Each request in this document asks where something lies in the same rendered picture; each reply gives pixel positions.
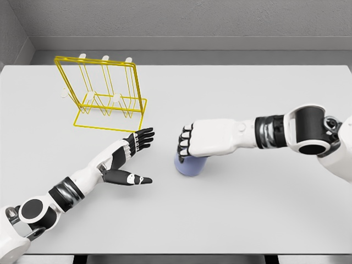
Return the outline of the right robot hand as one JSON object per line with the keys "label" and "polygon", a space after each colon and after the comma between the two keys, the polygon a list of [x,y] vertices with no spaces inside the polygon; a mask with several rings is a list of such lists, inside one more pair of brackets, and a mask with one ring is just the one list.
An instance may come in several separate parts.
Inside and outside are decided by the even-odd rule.
{"label": "right robot hand", "polygon": [[222,156],[239,148],[246,125],[232,119],[197,120],[185,125],[179,136],[178,161],[186,157]]}

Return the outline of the lavender blue cup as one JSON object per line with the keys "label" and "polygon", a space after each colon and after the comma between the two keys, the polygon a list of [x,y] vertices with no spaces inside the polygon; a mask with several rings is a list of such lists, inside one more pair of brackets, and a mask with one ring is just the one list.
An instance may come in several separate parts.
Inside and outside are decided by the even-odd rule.
{"label": "lavender blue cup", "polygon": [[174,164],[179,173],[185,176],[196,176],[199,175],[207,161],[207,157],[194,157],[187,156],[180,161],[179,155],[176,154],[174,158]]}

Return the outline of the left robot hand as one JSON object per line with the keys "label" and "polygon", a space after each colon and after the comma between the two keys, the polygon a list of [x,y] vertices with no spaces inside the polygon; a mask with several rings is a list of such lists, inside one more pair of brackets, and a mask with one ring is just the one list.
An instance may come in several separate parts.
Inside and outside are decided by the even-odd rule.
{"label": "left robot hand", "polygon": [[120,168],[137,152],[150,147],[154,135],[152,128],[141,129],[106,148],[108,158],[97,166],[103,181],[126,186],[151,184],[151,178],[144,178]]}

